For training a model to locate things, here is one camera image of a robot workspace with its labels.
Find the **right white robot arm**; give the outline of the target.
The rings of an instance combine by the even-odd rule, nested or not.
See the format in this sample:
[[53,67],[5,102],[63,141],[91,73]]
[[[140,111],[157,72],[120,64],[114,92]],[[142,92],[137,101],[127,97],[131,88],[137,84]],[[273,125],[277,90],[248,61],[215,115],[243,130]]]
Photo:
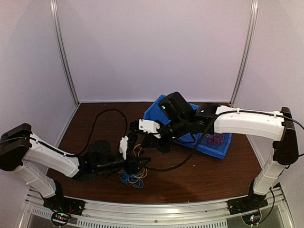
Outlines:
[[137,129],[147,134],[152,147],[168,152],[169,142],[186,134],[236,133],[260,136],[273,141],[270,156],[259,175],[252,181],[249,193],[242,197],[246,209],[264,201],[274,182],[299,158],[296,121],[287,107],[280,111],[262,112],[204,104],[194,109],[179,92],[165,96],[158,108],[169,119],[167,124],[140,119]]

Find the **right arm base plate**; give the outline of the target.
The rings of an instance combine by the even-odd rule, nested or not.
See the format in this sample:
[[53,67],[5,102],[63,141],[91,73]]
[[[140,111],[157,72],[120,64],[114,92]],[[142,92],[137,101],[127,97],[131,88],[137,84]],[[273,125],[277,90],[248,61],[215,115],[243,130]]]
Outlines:
[[230,199],[227,201],[228,210],[230,215],[244,213],[252,210],[258,210],[261,207],[268,205],[265,196],[261,195],[248,195],[241,198]]

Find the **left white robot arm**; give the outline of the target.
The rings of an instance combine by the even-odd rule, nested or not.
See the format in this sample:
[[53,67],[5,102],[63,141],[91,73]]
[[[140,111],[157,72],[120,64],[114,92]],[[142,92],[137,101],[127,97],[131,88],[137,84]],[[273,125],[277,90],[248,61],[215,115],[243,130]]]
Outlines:
[[119,153],[111,153],[111,145],[106,140],[98,140],[88,146],[84,155],[75,155],[60,150],[40,139],[31,131],[31,125],[23,123],[0,137],[0,168],[12,171],[27,185],[37,190],[44,206],[52,210],[76,213],[83,207],[83,201],[74,201],[63,194],[61,184],[44,175],[35,165],[40,163],[76,181],[88,181],[96,175],[112,174],[125,170],[136,174],[140,165],[151,161],[149,157],[131,155],[128,137],[120,141]]

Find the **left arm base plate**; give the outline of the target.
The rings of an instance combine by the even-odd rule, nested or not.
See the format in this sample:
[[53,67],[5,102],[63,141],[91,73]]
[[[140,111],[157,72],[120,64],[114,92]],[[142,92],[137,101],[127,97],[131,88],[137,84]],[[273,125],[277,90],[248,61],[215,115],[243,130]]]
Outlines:
[[73,199],[68,197],[57,198],[56,196],[43,199],[44,207],[51,209],[52,211],[64,212],[66,214],[78,215],[83,214],[85,202],[79,199]]

